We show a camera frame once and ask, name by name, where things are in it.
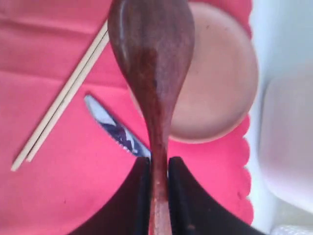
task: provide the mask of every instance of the pink tablecloth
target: pink tablecloth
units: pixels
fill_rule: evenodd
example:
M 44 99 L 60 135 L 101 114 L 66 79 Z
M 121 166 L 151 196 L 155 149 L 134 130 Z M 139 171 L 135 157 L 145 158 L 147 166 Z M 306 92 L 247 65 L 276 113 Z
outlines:
M 251 0 L 208 0 L 249 32 Z M 15 173 L 12 161 L 105 21 L 107 0 L 0 1 L 0 234 L 62 235 L 103 206 L 130 171 L 134 157 L 95 123 L 83 97 L 92 93 L 146 142 L 143 119 L 128 94 L 110 45 L 32 163 Z M 171 141 L 201 185 L 250 223 L 244 165 L 249 120 L 217 141 Z

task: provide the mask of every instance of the brown wooden spoon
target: brown wooden spoon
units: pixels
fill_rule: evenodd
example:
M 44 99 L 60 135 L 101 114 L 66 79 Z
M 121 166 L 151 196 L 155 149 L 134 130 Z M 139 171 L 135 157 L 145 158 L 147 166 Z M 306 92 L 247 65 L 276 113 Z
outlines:
M 173 110 L 192 59 L 193 17 L 187 0 L 114 0 L 108 30 L 148 128 L 153 156 L 149 234 L 170 235 L 167 145 Z

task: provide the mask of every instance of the chopsticks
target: chopsticks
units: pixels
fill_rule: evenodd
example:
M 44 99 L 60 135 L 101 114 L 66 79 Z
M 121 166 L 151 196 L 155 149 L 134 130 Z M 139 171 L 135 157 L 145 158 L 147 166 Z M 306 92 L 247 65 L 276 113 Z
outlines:
M 80 86 L 83 84 L 85 78 L 108 42 L 108 22 L 106 21 L 68 79 L 67 83 L 64 85 L 61 92 L 50 106 L 44 118 L 41 120 L 32 136 L 29 138 L 26 145 L 13 162 L 11 171 L 16 171 L 26 158 L 26 161 L 28 162 L 33 160 L 35 154 L 51 132 L 54 125 L 57 123 L 63 111 L 75 96 Z

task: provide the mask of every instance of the knife blade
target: knife blade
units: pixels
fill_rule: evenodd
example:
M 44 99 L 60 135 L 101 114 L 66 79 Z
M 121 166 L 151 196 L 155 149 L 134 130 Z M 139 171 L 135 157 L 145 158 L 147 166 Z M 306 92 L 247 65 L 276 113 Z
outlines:
M 93 118 L 126 151 L 136 157 L 151 157 L 150 150 L 121 122 L 113 117 L 92 95 L 84 98 Z

